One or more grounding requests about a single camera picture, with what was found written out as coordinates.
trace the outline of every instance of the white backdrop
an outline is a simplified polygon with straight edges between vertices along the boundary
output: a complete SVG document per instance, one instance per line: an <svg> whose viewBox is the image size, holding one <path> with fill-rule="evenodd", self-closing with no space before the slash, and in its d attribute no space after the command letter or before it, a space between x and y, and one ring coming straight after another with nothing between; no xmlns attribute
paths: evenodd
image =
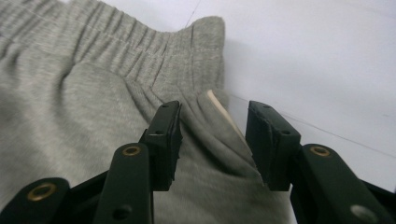
<svg viewBox="0 0 396 224"><path fill-rule="evenodd" d="M160 31L226 22L230 113L273 106L303 144L332 147L366 181L396 187L396 1L105 0Z"/></svg>

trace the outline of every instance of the clothing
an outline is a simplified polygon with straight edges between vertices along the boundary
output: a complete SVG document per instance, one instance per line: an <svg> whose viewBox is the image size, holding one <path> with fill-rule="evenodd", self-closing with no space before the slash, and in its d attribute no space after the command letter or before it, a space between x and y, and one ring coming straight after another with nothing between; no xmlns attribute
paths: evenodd
<svg viewBox="0 0 396 224"><path fill-rule="evenodd" d="M0 209L37 179L73 187L107 170L178 100L184 139L176 181L155 192L156 222L287 223L288 195L262 185L220 109L223 44L217 17L162 33L101 2L2 0Z"/></svg>

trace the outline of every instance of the wrinkled fabric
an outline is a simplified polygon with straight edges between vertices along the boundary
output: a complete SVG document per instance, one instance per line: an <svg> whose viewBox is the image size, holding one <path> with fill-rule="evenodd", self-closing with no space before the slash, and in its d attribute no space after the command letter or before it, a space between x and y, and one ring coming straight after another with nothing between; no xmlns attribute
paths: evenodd
<svg viewBox="0 0 396 224"><path fill-rule="evenodd" d="M25 185L73 187L137 142L158 106L178 100L184 136L157 223L287 223L288 195L262 185L223 106L224 22L157 32L104 3L0 2L0 209Z"/></svg>

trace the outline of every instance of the ribbed fabric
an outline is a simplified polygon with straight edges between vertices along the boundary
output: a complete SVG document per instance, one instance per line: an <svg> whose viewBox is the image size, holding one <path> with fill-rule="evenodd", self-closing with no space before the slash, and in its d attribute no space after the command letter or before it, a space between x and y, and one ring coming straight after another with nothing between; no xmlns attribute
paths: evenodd
<svg viewBox="0 0 396 224"><path fill-rule="evenodd" d="M184 139L176 181L155 193L157 223L286 223L287 195L262 185L208 97L227 105L223 45L217 17L164 33L96 1L0 2L0 207L39 178L102 173L179 100Z"/></svg>

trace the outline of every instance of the sweatpants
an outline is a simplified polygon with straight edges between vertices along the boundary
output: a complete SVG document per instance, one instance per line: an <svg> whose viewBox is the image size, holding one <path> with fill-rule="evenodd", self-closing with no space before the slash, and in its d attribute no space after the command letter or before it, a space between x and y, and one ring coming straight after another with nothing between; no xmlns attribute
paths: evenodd
<svg viewBox="0 0 396 224"><path fill-rule="evenodd" d="M176 180L154 193L156 223L288 223L289 195L263 185L227 113L224 39L218 17L167 33L92 0L0 1L0 209L37 179L101 174L180 101Z"/></svg>

